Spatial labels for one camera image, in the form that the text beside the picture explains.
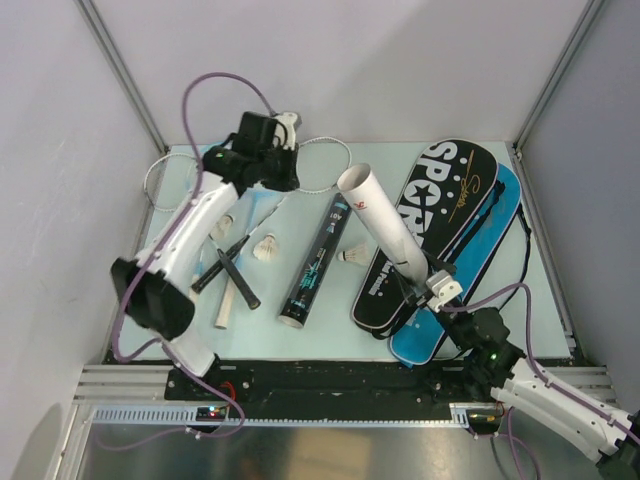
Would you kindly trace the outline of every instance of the wall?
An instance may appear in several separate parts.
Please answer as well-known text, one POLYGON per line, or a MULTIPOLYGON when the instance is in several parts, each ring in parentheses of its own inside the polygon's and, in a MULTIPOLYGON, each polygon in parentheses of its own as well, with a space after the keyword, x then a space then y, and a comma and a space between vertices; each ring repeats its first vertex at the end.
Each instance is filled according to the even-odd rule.
POLYGON ((155 152, 73 2, 0 11, 0 478, 39 479, 104 342, 155 152))
POLYGON ((640 3, 610 2, 524 148, 580 339, 640 408, 640 3))
MULTIPOLYGON (((305 138, 513 140, 587 0, 96 0, 153 116, 185 143, 177 113, 209 71, 244 75, 305 138)), ((264 111, 245 86, 192 96, 202 143, 264 111)))

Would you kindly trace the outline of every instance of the tube opening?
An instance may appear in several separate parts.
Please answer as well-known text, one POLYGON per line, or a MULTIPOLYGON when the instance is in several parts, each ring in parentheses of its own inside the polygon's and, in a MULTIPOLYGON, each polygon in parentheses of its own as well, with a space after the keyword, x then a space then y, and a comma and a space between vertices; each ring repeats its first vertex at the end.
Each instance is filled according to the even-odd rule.
POLYGON ((358 188, 371 175, 371 166, 367 163, 354 165, 346 170, 338 179, 338 190, 348 192, 358 188))

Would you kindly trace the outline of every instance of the shuttlecock feather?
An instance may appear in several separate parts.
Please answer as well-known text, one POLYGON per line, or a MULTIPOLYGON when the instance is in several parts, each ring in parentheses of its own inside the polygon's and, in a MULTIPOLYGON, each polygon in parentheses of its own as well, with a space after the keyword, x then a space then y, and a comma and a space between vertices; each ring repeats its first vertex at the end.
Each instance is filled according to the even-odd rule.
POLYGON ((253 249, 253 256, 263 262, 271 261, 278 254, 278 244, 273 233, 260 240, 253 249))
POLYGON ((223 215, 222 218, 216 222, 213 230, 211 230, 211 238, 216 242, 222 240, 227 236, 227 233, 229 233, 231 225, 233 225, 233 217, 231 215, 223 215))
POLYGON ((371 261, 369 247, 367 247, 366 243, 356 245, 349 250, 338 253, 338 260, 340 260, 341 262, 357 263, 358 265, 366 267, 371 261))

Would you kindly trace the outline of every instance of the white table surface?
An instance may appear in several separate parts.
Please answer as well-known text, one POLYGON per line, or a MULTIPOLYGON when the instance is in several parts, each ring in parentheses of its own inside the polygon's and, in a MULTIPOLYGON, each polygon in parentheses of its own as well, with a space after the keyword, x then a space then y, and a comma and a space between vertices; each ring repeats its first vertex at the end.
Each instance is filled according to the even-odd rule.
MULTIPOLYGON (((350 144, 354 163, 369 163, 392 201, 400 195, 409 172, 428 146, 424 143, 359 143, 350 144)), ((511 168, 507 147, 503 142, 482 142, 498 161, 511 168)), ((190 147, 175 146, 172 152, 191 152, 190 147)), ((185 157, 169 160, 158 196, 161 206, 174 206, 188 189, 187 174, 192 161, 185 157)), ((346 153, 336 144, 321 143, 304 147, 299 154, 298 171, 303 188, 315 189, 335 182, 346 166, 346 153)), ((294 277, 307 254, 319 223, 335 190, 320 195, 293 193, 282 207, 250 239, 243 254, 241 271, 261 299, 262 305, 250 311, 237 296, 233 304, 229 329, 213 328, 226 275, 220 274, 200 295, 194 321, 203 338, 222 358, 233 359, 343 359, 393 360, 387 342, 375 340, 351 320, 350 311, 362 284, 366 268, 334 260, 319 289, 310 316, 303 329, 295 329, 277 319, 294 277), (280 253, 271 263, 260 262, 251 254, 254 245, 267 233, 274 233, 280 253)), ((256 219, 262 217, 279 199, 279 194, 263 198, 256 219)), ((236 221, 221 246, 228 247, 244 233, 249 199, 243 197, 233 208, 236 221)), ((147 242, 171 218, 170 213, 155 212, 147 242)), ((343 233, 338 251, 367 241, 375 244, 355 215, 343 233)), ((205 246, 204 262, 208 268, 215 260, 210 242, 205 246)), ((491 266, 478 286, 472 301, 485 298, 499 288, 517 281, 522 271, 525 236, 517 220, 513 222, 498 249, 491 266)), ((526 282, 533 292, 533 349, 538 358, 568 357, 569 349, 551 288, 549 286, 535 236, 526 282)), ((519 292, 503 309, 505 324, 511 330, 510 340, 524 349, 525 296, 519 292)), ((121 349, 130 353, 150 338, 145 330, 126 319, 120 337, 121 349)), ((457 353, 447 342, 437 357, 457 353)), ((158 346, 151 347, 141 360, 166 358, 158 346)))

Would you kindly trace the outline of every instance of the white racket handle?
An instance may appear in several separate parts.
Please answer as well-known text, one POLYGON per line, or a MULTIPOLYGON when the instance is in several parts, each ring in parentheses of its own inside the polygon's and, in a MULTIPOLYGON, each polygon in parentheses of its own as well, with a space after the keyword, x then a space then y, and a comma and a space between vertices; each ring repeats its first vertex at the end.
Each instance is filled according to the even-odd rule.
POLYGON ((227 279, 227 285, 224 288, 224 294, 222 295, 222 301, 220 302, 220 309, 218 310, 218 317, 216 318, 214 327, 222 330, 227 329, 229 324, 229 317, 231 316, 231 307, 233 306, 233 299, 236 296, 236 284, 233 283, 231 278, 227 279))

